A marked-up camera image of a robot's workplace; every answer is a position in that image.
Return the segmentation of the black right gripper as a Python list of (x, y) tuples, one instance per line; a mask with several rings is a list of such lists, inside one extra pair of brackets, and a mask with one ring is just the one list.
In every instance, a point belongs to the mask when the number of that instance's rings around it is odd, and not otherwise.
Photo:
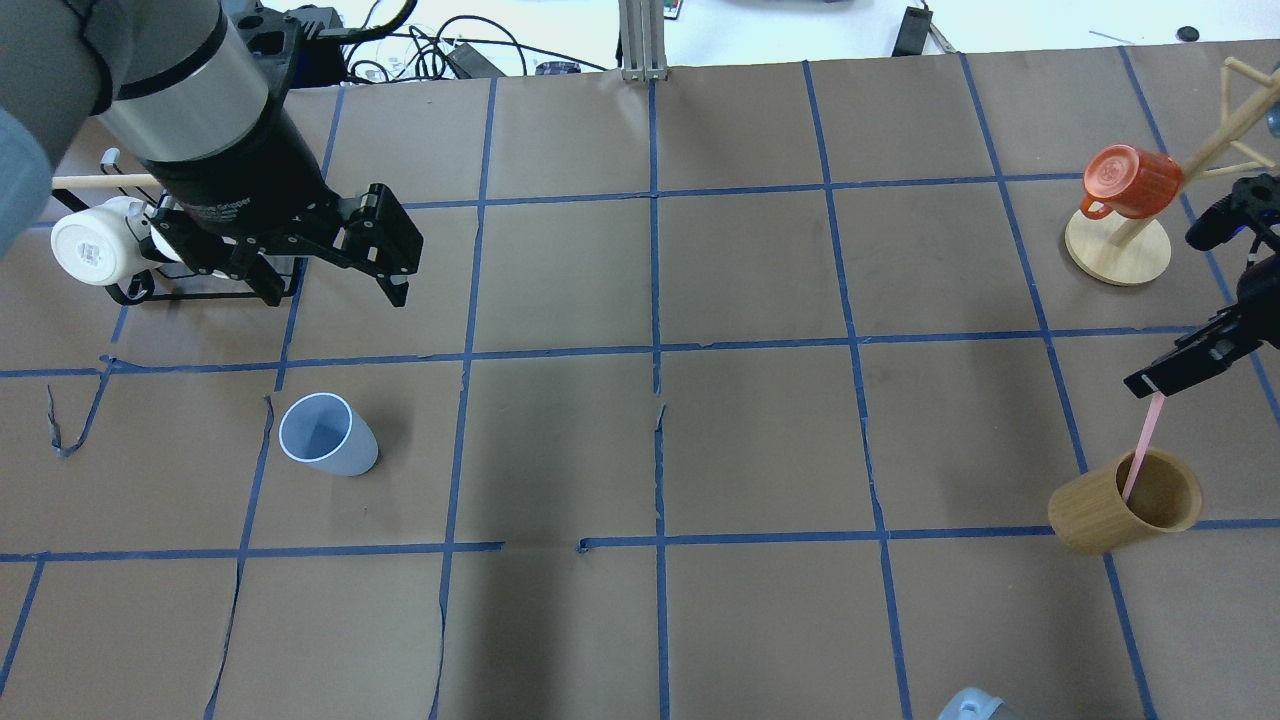
[(1171, 397), (1216, 375), (1263, 342), (1279, 350), (1279, 260), (1248, 266), (1236, 283), (1238, 310), (1222, 310), (1174, 348), (1123, 379), (1137, 398)]

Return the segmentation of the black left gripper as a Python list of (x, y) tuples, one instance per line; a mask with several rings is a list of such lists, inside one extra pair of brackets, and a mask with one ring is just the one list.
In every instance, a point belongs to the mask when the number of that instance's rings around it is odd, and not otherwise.
[(255, 234), (207, 231), (179, 208), (159, 208), (150, 224), (156, 255), (201, 275), (221, 273), (238, 281), (269, 307), (297, 293), (300, 258), (361, 272), (375, 279), (392, 306), (403, 307), (424, 247), (422, 233), (381, 183), (357, 197), (311, 202), (282, 225)]

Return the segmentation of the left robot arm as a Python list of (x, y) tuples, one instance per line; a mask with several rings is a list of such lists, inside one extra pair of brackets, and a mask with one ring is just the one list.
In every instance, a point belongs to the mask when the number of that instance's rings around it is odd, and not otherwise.
[(294, 284), (273, 259), (316, 258), (404, 306), (422, 234), (384, 184), (335, 193), (284, 100), (298, 65), (335, 74), (343, 46), (389, 35), (412, 10), (346, 28), (257, 1), (5, 1), (3, 246), (65, 196), (54, 173), (97, 117), (163, 195), (74, 206), (51, 234), (68, 275), (131, 306), (180, 264), (276, 306)]

